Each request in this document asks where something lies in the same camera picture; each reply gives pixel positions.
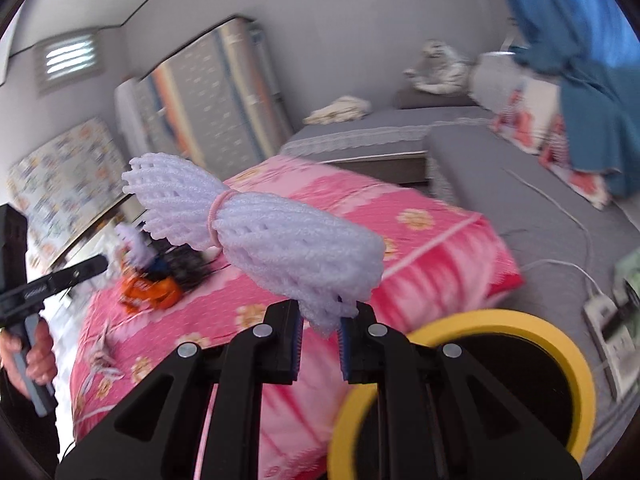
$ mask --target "vent grille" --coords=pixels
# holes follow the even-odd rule
[[[36,48],[41,92],[95,75],[102,70],[97,34],[76,32],[41,42]]]

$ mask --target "wall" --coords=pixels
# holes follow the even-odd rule
[[[6,178],[12,164],[85,120],[102,118],[120,150],[126,150],[116,133],[113,102],[114,89],[129,74],[123,33],[108,28],[100,36],[105,71],[43,96],[38,95],[33,51],[10,58],[6,82],[0,86],[0,204],[8,200]]]
[[[475,56],[500,47],[508,16],[504,0],[149,0],[124,25],[132,70],[236,12],[263,24],[295,126],[343,94],[389,106],[424,40]]]

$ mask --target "pink bedding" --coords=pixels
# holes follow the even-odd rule
[[[329,165],[276,156],[230,179],[239,191],[267,191],[362,224],[386,241],[382,284],[370,304],[381,322],[410,332],[456,312],[493,306],[522,283],[504,243],[480,214]],[[258,288],[223,256],[198,290],[173,308],[128,317],[118,287],[98,293],[89,309],[71,377],[74,429],[81,439],[169,352],[184,341],[229,341],[262,320],[280,298]],[[124,377],[100,374],[86,392],[86,356],[109,324],[108,343]],[[317,469],[334,417],[347,393],[335,335],[305,329],[299,380],[264,387],[260,478],[292,479]]]

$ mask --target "metal screw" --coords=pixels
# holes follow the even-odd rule
[[[456,359],[462,355],[462,348],[453,343],[447,343],[442,347],[442,353],[451,359]]]
[[[196,345],[196,343],[182,343],[180,346],[178,346],[178,355],[180,357],[193,357],[194,355],[196,355],[197,351],[198,346]]]
[[[256,337],[269,337],[273,334],[273,328],[266,323],[260,323],[260,325],[254,326],[254,335]]]
[[[385,336],[387,332],[389,332],[388,328],[380,323],[374,323],[373,325],[369,325],[367,331],[373,337],[382,337]]]

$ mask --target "pink hair tie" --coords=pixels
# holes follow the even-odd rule
[[[211,204],[211,209],[209,209],[209,216],[207,217],[207,227],[209,228],[211,241],[216,247],[222,247],[222,245],[220,244],[220,240],[218,239],[218,232],[213,228],[213,221],[216,219],[218,210],[222,207],[223,203],[225,203],[233,195],[237,194],[238,192],[235,189],[227,189],[223,191],[216,197],[216,199],[213,201],[213,204]]]

